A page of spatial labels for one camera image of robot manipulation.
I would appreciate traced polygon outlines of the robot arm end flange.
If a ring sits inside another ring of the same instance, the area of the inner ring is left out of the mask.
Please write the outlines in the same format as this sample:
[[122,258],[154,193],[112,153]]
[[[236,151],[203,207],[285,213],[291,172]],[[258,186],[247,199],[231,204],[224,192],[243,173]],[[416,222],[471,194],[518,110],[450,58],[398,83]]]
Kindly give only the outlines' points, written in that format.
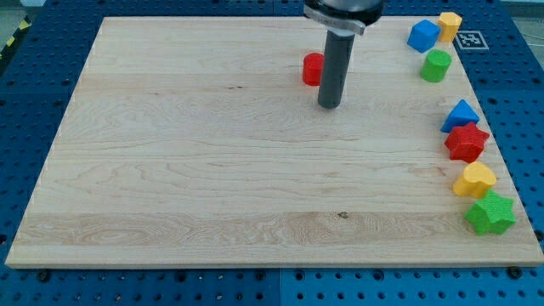
[[384,8],[384,0],[305,0],[303,15],[338,35],[362,36]]

